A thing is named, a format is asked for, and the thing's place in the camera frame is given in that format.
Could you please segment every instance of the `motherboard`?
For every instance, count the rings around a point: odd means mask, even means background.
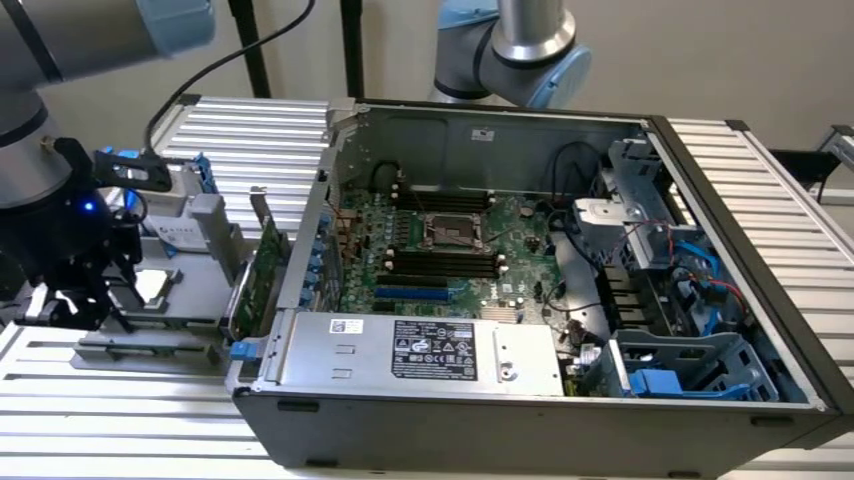
[[[560,325],[551,207],[516,195],[344,192],[338,311]]]

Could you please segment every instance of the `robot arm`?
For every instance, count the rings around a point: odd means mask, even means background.
[[[564,108],[589,59],[564,0],[446,0],[430,100]]]
[[[33,89],[169,57],[213,30],[209,0],[0,0],[0,252],[49,291],[23,306],[25,324],[100,327],[114,313],[105,279],[132,285],[140,252],[137,217],[112,212],[97,188],[169,188],[161,160],[92,161],[58,135]],[[146,180],[120,179],[117,167]]]

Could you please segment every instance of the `black pole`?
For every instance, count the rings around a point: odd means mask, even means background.
[[[361,0],[340,0],[341,33],[344,37],[344,68],[346,69],[346,96],[364,97],[361,71]]]
[[[228,0],[228,6],[230,7],[230,15],[234,17],[234,23],[237,24],[240,45],[245,47],[258,40],[257,23],[254,22],[254,5],[252,4],[252,0]],[[252,84],[252,94],[254,98],[272,98],[261,49],[252,49],[242,58],[245,60],[245,69],[249,74],[249,83]]]

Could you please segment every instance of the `power supply label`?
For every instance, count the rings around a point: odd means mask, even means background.
[[[393,342],[394,377],[477,381],[472,323],[396,320]]]

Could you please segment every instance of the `white wall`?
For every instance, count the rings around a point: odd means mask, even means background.
[[[225,0],[216,0],[217,33],[204,49],[41,89],[50,115],[62,135],[73,136],[86,148],[141,146],[148,119],[177,86],[205,65],[240,47]],[[241,61],[222,66],[198,82],[192,92],[205,95],[250,96]]]
[[[238,42],[224,0],[216,45],[45,92],[66,132],[94,144],[136,145],[168,91]],[[261,33],[305,0],[254,0]],[[569,0],[579,38],[593,50],[572,108],[740,118],[765,143],[813,146],[831,123],[854,122],[851,0]],[[438,0],[365,0],[366,96],[424,99],[432,84]],[[317,0],[309,20],[265,49],[273,93],[345,94],[337,0]],[[249,94],[242,63],[194,89]]]

